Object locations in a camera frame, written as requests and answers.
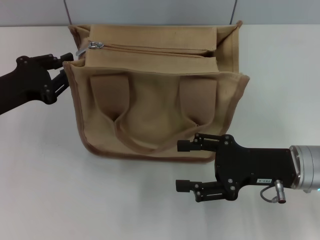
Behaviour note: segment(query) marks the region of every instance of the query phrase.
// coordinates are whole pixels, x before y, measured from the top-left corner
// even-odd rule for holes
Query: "metal zipper pull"
[[[79,49],[78,51],[76,51],[75,55],[78,57],[78,56],[81,56],[82,54],[84,54],[87,51],[87,49],[101,49],[104,46],[105,45],[102,42],[92,41],[89,43],[89,45],[86,48],[82,48],[82,49]]]

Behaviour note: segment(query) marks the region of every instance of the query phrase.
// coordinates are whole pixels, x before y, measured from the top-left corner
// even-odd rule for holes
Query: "bag pocket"
[[[141,49],[215,51],[217,28],[212,26],[92,25],[89,39],[104,44]]]
[[[85,54],[85,66],[174,75],[217,73],[219,71],[215,57],[175,53],[154,54],[114,49],[89,49]]]
[[[120,45],[120,44],[107,44],[103,42],[95,42],[87,40],[82,44],[83,46],[76,52],[76,56],[85,54],[87,50],[113,50],[131,53],[141,53],[141,54],[159,54],[159,55],[176,55],[185,56],[193,58],[213,57],[213,50],[206,49],[183,49],[183,48],[160,48],[160,47],[143,47],[143,46],[132,46],[132,45]]]
[[[173,87],[170,93],[163,94],[152,88],[163,82],[163,76],[149,75],[149,87],[140,82],[144,90],[137,89],[139,83],[130,87],[134,78],[142,79],[126,73],[90,77],[100,113],[112,122],[116,137],[134,152],[146,155],[172,148],[178,139],[189,138],[213,122],[215,80],[178,76],[166,86]]]

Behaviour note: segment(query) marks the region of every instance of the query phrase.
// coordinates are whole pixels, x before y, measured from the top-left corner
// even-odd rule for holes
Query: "beige canvas bag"
[[[211,161],[212,152],[177,152],[176,144],[229,128],[249,80],[239,73],[240,25],[70,26],[78,49],[98,45],[63,64],[85,147],[106,157]]]

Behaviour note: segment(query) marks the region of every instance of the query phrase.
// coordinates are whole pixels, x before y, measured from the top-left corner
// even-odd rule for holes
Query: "white table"
[[[320,145],[320,25],[244,25],[240,70],[251,80],[228,133],[245,147]],[[0,76],[16,58],[74,53],[67,27],[0,28]],[[214,181],[214,163],[101,158],[83,147],[70,90],[0,116],[2,240],[315,240],[320,192],[260,186],[236,201],[196,203],[175,180]],[[274,191],[266,193],[273,197]]]

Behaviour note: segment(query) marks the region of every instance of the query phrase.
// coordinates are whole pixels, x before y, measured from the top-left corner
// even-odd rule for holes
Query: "zipper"
[[[81,56],[84,54],[88,49],[105,49],[105,50],[115,50],[115,51],[130,51],[132,53],[146,53],[146,54],[161,54],[161,55],[174,55],[174,56],[184,56],[184,57],[206,57],[208,54],[212,54],[212,51],[209,50],[204,50],[201,52],[193,53],[193,52],[170,52],[170,51],[152,51],[152,50],[139,50],[139,49],[132,49],[132,48],[127,48],[127,47],[120,47],[118,45],[107,45],[102,42],[95,42],[91,41],[89,45],[86,48],[79,49],[75,55]]]

